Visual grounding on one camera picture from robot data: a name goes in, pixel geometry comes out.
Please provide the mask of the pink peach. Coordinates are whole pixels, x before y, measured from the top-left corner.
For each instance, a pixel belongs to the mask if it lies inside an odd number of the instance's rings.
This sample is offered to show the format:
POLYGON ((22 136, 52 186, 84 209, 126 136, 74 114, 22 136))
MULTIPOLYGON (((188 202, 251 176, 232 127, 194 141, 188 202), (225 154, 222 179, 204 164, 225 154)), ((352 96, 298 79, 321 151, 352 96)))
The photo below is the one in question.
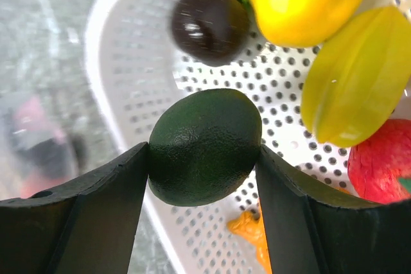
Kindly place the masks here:
POLYGON ((46 116, 32 96, 4 114, 7 139, 23 166, 20 195, 29 198, 76 175, 65 133, 46 116))

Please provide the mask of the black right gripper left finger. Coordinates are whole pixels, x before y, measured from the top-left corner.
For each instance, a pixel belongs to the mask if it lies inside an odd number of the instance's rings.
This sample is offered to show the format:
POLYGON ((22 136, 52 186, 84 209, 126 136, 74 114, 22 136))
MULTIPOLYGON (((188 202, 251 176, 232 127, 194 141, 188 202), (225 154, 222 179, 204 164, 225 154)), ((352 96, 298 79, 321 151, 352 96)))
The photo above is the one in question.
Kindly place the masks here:
POLYGON ((27 199, 1 202, 2 273, 126 273, 148 178, 142 142, 27 199))

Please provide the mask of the clear zip top bag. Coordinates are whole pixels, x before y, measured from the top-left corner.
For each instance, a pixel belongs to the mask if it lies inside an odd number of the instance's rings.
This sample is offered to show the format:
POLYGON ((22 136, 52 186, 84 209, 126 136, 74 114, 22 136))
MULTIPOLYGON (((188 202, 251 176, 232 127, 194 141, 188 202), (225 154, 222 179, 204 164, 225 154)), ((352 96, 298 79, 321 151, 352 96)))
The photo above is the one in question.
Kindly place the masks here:
POLYGON ((80 175, 84 139, 52 121, 38 96, 1 95, 1 199, 29 198, 80 175))

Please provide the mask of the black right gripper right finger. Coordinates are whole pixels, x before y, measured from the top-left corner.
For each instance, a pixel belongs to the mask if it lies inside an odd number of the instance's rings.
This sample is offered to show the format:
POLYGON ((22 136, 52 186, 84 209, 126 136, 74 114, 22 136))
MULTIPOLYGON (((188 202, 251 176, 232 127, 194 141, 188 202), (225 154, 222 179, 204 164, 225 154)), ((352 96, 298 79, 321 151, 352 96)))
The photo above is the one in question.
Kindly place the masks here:
POLYGON ((410 201, 340 192, 263 146, 256 180, 274 273, 409 273, 410 201))

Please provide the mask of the orange ginger root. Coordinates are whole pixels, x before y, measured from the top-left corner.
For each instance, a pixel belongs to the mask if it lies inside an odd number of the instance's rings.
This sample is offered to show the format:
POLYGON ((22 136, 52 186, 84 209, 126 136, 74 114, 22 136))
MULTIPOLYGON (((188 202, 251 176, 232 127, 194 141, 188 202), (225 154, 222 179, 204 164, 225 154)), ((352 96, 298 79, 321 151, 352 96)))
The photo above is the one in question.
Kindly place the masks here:
POLYGON ((244 238, 255 247, 257 261, 266 273, 272 274, 261 206, 259 206, 259 218, 255 218, 251 211, 246 210, 236 219, 230 220, 227 228, 231 233, 244 238))

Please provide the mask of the dark green avocado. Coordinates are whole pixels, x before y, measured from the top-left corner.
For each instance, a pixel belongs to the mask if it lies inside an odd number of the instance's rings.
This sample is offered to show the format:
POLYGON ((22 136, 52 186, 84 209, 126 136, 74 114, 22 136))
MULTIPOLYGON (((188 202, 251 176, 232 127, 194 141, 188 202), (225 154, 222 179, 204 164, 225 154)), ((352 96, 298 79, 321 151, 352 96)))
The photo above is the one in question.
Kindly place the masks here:
POLYGON ((209 89, 172 105, 149 140, 148 183, 163 202, 207 205, 233 193, 249 176, 261 149, 255 104, 234 89, 209 89))

